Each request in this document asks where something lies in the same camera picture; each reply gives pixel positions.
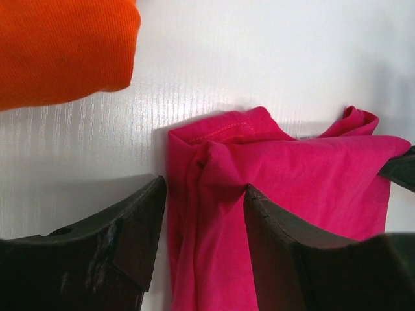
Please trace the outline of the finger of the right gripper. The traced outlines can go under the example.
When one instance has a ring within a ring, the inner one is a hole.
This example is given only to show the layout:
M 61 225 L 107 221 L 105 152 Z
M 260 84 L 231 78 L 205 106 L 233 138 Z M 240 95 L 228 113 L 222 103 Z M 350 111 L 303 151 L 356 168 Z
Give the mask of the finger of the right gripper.
M 414 146 L 403 155 L 388 160 L 380 169 L 379 175 L 409 190 L 415 189 L 415 151 Z

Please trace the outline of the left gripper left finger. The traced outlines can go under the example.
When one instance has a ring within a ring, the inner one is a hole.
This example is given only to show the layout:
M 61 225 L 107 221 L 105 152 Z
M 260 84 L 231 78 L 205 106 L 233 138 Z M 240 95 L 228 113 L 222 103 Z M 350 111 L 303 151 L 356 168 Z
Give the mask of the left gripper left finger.
M 1 309 L 140 310 L 152 280 L 166 195 L 158 176 L 49 235 L 2 240 Z

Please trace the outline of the magenta t shirt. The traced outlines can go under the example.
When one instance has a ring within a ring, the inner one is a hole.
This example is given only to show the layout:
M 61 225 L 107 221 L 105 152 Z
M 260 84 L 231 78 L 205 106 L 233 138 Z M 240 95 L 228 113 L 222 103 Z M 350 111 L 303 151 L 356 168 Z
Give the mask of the magenta t shirt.
M 173 310 L 256 310 L 243 213 L 246 186 L 331 233 L 385 230 L 390 182 L 379 175 L 411 144 L 375 135 L 379 119 L 348 107 L 312 139 L 286 134 L 263 107 L 168 133 L 167 241 Z

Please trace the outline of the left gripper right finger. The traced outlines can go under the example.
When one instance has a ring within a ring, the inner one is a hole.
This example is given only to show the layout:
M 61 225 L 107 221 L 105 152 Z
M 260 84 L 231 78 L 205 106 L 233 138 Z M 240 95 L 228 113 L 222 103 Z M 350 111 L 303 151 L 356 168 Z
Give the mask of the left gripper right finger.
M 413 310 L 414 235 L 362 242 L 276 205 L 254 186 L 244 219 L 260 310 Z

